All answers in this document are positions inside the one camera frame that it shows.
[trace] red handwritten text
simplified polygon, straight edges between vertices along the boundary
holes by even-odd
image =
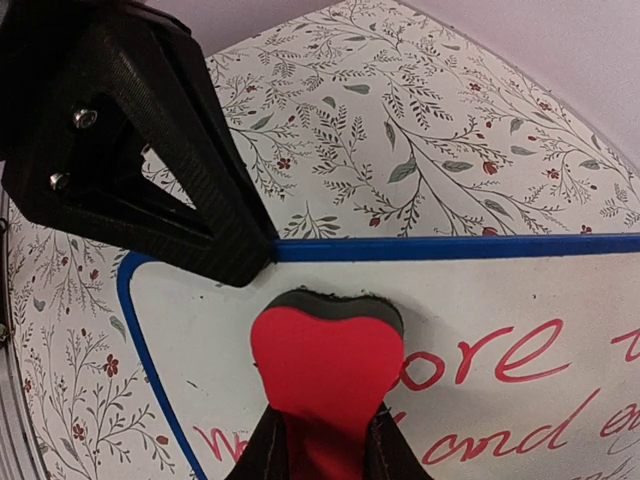
[[[461,462],[473,460],[474,458],[482,455],[494,441],[497,441],[492,452],[494,457],[504,457],[505,455],[514,453],[522,455],[537,449],[545,443],[547,444],[547,449],[557,450],[567,444],[567,441],[560,442],[560,436],[565,432],[571,422],[580,415],[580,413],[599,393],[600,389],[598,388],[589,395],[589,398],[587,398],[582,405],[580,405],[557,427],[554,428],[553,425],[543,425],[538,427],[533,432],[525,436],[518,445],[511,448],[506,448],[507,443],[509,443],[513,436],[513,434],[508,430],[494,433],[493,435],[481,438],[477,441],[469,437],[459,440],[458,435],[451,434],[438,440],[427,451],[427,453],[424,454],[422,463],[425,465],[436,465],[454,456],[458,452],[462,452],[462,456],[460,457]]]
[[[640,338],[640,328],[637,330],[634,330],[633,332],[629,332],[625,335],[616,337],[613,340],[611,340],[611,345],[615,345],[616,343],[624,342],[625,340],[629,340],[632,338],[633,338],[633,341],[629,345],[627,353],[624,356],[625,362],[633,362],[634,360],[637,360],[638,358],[640,358],[640,352],[633,353],[634,349],[636,348],[636,345],[638,344],[638,339]]]
[[[607,438],[623,430],[633,432],[638,426],[640,426],[640,409],[638,409],[638,404],[631,403],[622,410],[618,410],[618,412],[604,424],[600,430],[600,436]]]
[[[238,433],[234,432],[233,437],[235,440],[235,448],[232,448],[231,442],[229,442],[229,440],[227,439],[227,436],[224,434],[222,430],[218,428],[212,428],[210,436],[207,436],[207,434],[204,433],[202,430],[200,430],[198,427],[193,427],[193,429],[200,434],[200,436],[205,442],[207,442],[207,445],[211,449],[211,452],[219,462],[222,461],[222,453],[220,452],[218,439],[222,440],[222,443],[224,443],[225,448],[227,449],[227,451],[229,452],[229,454],[231,455],[231,458],[235,463],[238,463],[238,460],[240,459],[242,452],[244,452],[244,449],[247,447],[247,444],[249,443],[246,440],[240,440],[240,436],[238,435]]]
[[[556,318],[533,329],[531,332],[527,333],[524,337],[518,340],[498,361],[494,372],[495,378],[503,383],[531,382],[541,378],[549,377],[551,375],[555,375],[569,368],[571,363],[565,363],[564,365],[560,365],[549,370],[543,370],[541,372],[529,375],[515,375],[515,373],[510,373],[518,368],[524,367],[528,363],[533,362],[543,353],[549,350],[560,336],[563,325],[564,322],[561,319]],[[458,348],[462,353],[462,360],[460,361],[460,365],[458,366],[458,371],[456,372],[455,376],[456,385],[464,383],[469,375],[469,371],[471,370],[473,359],[487,344],[499,337],[503,337],[512,333],[513,330],[514,327],[501,328],[481,338],[473,345],[469,345],[469,343],[467,342],[458,343]],[[529,353],[528,355],[520,358],[519,360],[513,360],[513,357],[517,356],[518,351],[526,347],[527,344],[529,344],[539,336],[545,335],[547,331],[551,331],[551,336],[542,346],[540,346],[532,353]],[[415,380],[409,372],[410,367],[414,364],[417,364],[417,362],[426,362],[428,364],[431,364],[431,366],[434,368],[431,376],[424,381]],[[414,352],[409,355],[404,361],[398,380],[396,380],[393,387],[402,382],[409,390],[413,392],[420,392],[438,383],[442,379],[442,377],[444,377],[445,371],[445,361],[438,355],[430,352]]]

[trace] green leaf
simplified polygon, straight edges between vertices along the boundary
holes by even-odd
[[[494,212],[498,212],[501,215],[506,215],[509,218],[513,218],[511,215],[507,213],[504,207],[500,205],[498,202],[496,202],[495,200],[487,199],[484,201],[484,205],[485,207],[487,207],[490,210],[493,210]]]
[[[553,123],[553,120],[551,120],[549,117],[547,117],[544,113],[540,113],[540,112],[533,112],[533,114],[537,117],[540,117],[543,120],[546,120],[547,122],[551,122]]]
[[[416,165],[416,158],[411,157],[406,163],[401,163],[391,172],[391,176],[389,177],[389,181],[387,183],[396,183],[404,180],[409,175],[414,173],[418,169]]]
[[[588,168],[589,170],[600,170],[600,164],[593,158],[591,160],[585,160],[580,164],[581,167]]]
[[[60,441],[64,445],[64,448],[67,450],[67,452],[69,452],[69,454],[73,458],[75,458],[77,461],[80,461],[80,459],[78,458],[78,453],[76,452],[76,449],[73,448],[73,445],[69,443],[69,440],[67,440],[66,438],[61,438]]]
[[[124,325],[122,324],[122,322],[118,319],[118,317],[111,317],[109,318],[109,323],[111,324],[111,326],[113,328],[115,328],[116,330],[118,330],[120,332],[120,335],[122,335],[122,338],[124,339],[124,342],[127,343],[127,331],[124,328]]]
[[[47,302],[45,302],[44,300],[38,300],[36,297],[33,297],[33,306],[36,307],[36,310],[38,310],[39,312],[44,310],[46,304]]]
[[[366,85],[366,84],[345,85],[344,88],[346,88],[351,92],[359,93],[360,95],[367,95],[369,93],[369,90],[371,90],[371,87],[369,87],[369,85]]]
[[[333,97],[324,97],[322,101],[329,105],[331,108],[336,108],[336,101],[333,99]]]
[[[596,134],[595,133],[593,135],[591,135],[591,141],[593,142],[593,144],[596,146],[596,148],[598,150],[602,150],[600,148],[600,144],[598,143],[598,139],[596,138]]]
[[[522,125],[524,125],[524,120],[522,120],[521,118],[514,118],[513,120],[511,120],[510,133],[513,135],[513,132],[517,132],[518,130],[520,130],[520,127]]]
[[[260,120],[258,120],[256,123],[254,123],[253,125],[251,125],[251,130],[260,130],[262,127],[264,127],[267,123],[269,123],[269,120],[271,120],[271,117],[273,117],[273,113],[271,115],[267,115],[266,117],[262,117]]]
[[[393,129],[393,125],[389,122],[384,122],[384,131],[387,134],[387,138],[391,142],[391,150],[396,148],[396,131]]]
[[[515,155],[535,155],[536,152],[532,152],[531,150],[527,150],[526,148],[513,145],[511,147],[511,153]]]
[[[454,162],[451,160],[447,160],[442,164],[442,168],[449,172],[460,173],[473,168],[473,165],[467,162]]]

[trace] heart-shaped foam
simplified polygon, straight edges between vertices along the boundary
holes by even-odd
[[[288,292],[256,319],[251,346],[284,417],[291,480],[361,480],[367,427],[404,358],[397,310],[374,297]]]

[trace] red cursive lettering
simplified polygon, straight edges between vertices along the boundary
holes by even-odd
[[[496,378],[504,383],[531,382],[533,380],[538,380],[540,378],[555,375],[556,373],[560,373],[561,371],[569,368],[571,363],[566,363],[560,367],[556,367],[554,369],[546,370],[544,372],[535,373],[532,375],[524,375],[520,377],[513,377],[513,376],[507,375],[508,371],[515,370],[516,368],[520,368],[526,365],[527,363],[538,358],[540,355],[546,352],[549,348],[551,348],[553,343],[556,341],[556,339],[560,335],[560,332],[562,331],[563,323],[564,322],[559,318],[556,318],[555,320],[550,320],[547,323],[540,325],[535,330],[532,330],[531,332],[527,333],[524,337],[522,337],[518,342],[516,342],[516,344],[513,347],[509,349],[507,353],[504,354],[504,356],[498,362],[498,365],[496,366],[496,370],[495,370]],[[545,330],[549,328],[553,328],[554,331],[551,337],[549,337],[549,340],[547,340],[544,345],[538,348],[535,352],[532,352],[529,355],[525,356],[524,358],[521,358],[520,360],[516,360],[513,363],[509,363],[509,360],[511,359],[513,354],[518,351],[518,349],[523,347],[527,342],[534,339],[536,336],[543,333]]]
[[[531,452],[532,450],[540,447],[545,442],[547,443],[548,450],[556,450],[558,448],[562,448],[567,444],[567,441],[562,443],[557,443],[560,439],[560,436],[566,431],[571,422],[575,420],[575,418],[591,403],[591,401],[600,393],[600,389],[595,390],[589,397],[582,402],[582,404],[571,414],[569,417],[558,425],[555,429],[551,425],[544,425],[542,427],[537,428],[529,435],[524,437],[524,439],[518,444],[511,448],[505,449],[506,444],[512,438],[513,434],[510,431],[501,431],[498,433],[494,433],[488,437],[484,437],[479,439],[477,442],[473,438],[465,438],[463,440],[459,440],[458,435],[450,434],[446,437],[438,440],[422,457],[422,463],[425,465],[436,465],[440,462],[445,461],[446,459],[452,457],[459,451],[462,451],[462,456],[460,457],[461,462],[466,462],[468,460],[473,460],[474,458],[480,456],[487,450],[492,441],[498,440],[497,445],[493,448],[492,455],[494,457],[503,457],[505,455],[510,455],[512,453],[515,454],[524,454]],[[535,444],[527,446],[533,437],[536,435],[546,431],[551,430],[547,433],[543,438],[538,440]]]
[[[224,446],[226,447],[227,451],[231,454],[231,458],[235,463],[238,463],[238,460],[240,459],[242,452],[244,452],[244,449],[247,447],[247,444],[249,443],[246,440],[241,441],[238,433],[234,432],[233,437],[236,444],[234,449],[231,447],[231,443],[227,439],[224,432],[218,428],[211,429],[211,438],[207,437],[207,435],[198,427],[193,427],[193,429],[200,434],[200,436],[205,442],[207,442],[207,445],[209,445],[211,452],[213,452],[213,455],[216,457],[216,459],[219,462],[222,461],[222,453],[220,452],[220,447],[218,446],[218,438],[222,440],[222,443],[224,443]]]
[[[427,362],[431,362],[433,366],[436,367],[436,370],[431,374],[431,377],[422,383],[415,382],[407,372],[407,369],[416,360],[426,360]],[[402,370],[400,371],[400,380],[406,385],[409,390],[413,392],[420,392],[436,384],[444,375],[444,371],[444,360],[442,360],[437,355],[429,352],[415,352],[409,355],[402,364]]]
[[[458,344],[458,348],[462,352],[462,362],[460,362],[460,367],[458,368],[458,373],[456,373],[456,385],[460,385],[467,378],[467,374],[469,373],[469,369],[471,368],[471,361],[478,351],[484,347],[491,340],[501,337],[502,335],[506,335],[507,333],[513,332],[513,327],[505,327],[500,330],[496,330],[493,333],[490,333],[486,337],[477,341],[473,347],[470,347],[467,342],[460,342]]]
[[[395,424],[397,425],[397,424],[399,424],[399,423],[402,421],[402,419],[403,419],[404,417],[406,417],[406,416],[407,416],[407,412],[398,412],[398,413],[396,413],[396,414],[393,416],[393,421],[394,421],[394,422],[395,422]]]
[[[640,358],[640,352],[633,353],[633,350],[636,348],[636,345],[638,344],[638,339],[640,338],[640,328],[637,330],[634,330],[633,332],[629,332],[625,335],[616,337],[613,340],[611,340],[611,345],[615,345],[616,343],[624,342],[625,340],[629,340],[631,338],[633,338],[633,341],[631,342],[631,345],[629,345],[629,348],[627,349],[627,353],[624,356],[624,361],[627,363],[633,362],[634,360],[637,360],[638,358]]]
[[[640,425],[640,410],[638,410],[636,403],[632,403],[622,410],[618,410],[618,412],[604,424],[600,430],[600,436],[607,438],[616,433],[620,433],[625,428],[632,432],[638,428],[638,425]]]

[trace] black plastic bracket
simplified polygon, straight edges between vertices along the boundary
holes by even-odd
[[[9,1],[0,125],[2,183],[32,222],[238,287],[272,260],[274,228],[202,51],[172,17],[122,2]],[[143,177],[147,144],[193,208]]]

